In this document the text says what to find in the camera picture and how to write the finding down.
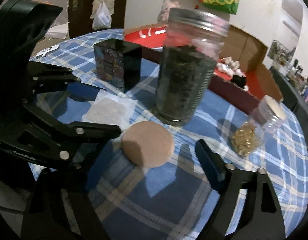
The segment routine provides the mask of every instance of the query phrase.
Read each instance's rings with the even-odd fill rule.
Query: small jar lid
[[[224,37],[227,36],[227,31],[230,27],[226,20],[211,13],[181,8],[171,8],[168,21],[192,25]]]
[[[285,120],[286,114],[284,113],[283,109],[274,98],[270,96],[264,96],[264,100],[266,101],[269,108],[279,119]]]

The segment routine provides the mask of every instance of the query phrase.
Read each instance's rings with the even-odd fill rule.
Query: small glass jar
[[[272,136],[286,119],[284,110],[270,96],[264,96],[247,121],[235,132],[232,145],[238,155],[248,157],[262,146],[267,136]]]
[[[181,127],[190,121],[219,59],[227,21],[203,11],[172,8],[158,75],[154,114]]]

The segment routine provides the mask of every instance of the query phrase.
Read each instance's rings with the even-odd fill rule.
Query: cork disc
[[[139,122],[123,135],[125,155],[136,165],[155,168],[165,164],[174,152],[172,134],[154,122]]]

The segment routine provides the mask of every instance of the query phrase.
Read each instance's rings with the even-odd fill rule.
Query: dried plant material
[[[246,122],[232,137],[232,145],[238,155],[247,157],[261,146],[261,139],[256,135],[255,129],[253,124]]]

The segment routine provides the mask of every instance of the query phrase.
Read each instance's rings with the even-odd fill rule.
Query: door
[[[69,0],[69,35],[70,38],[94,32],[92,29],[93,0]],[[124,28],[126,0],[115,0],[111,28]]]

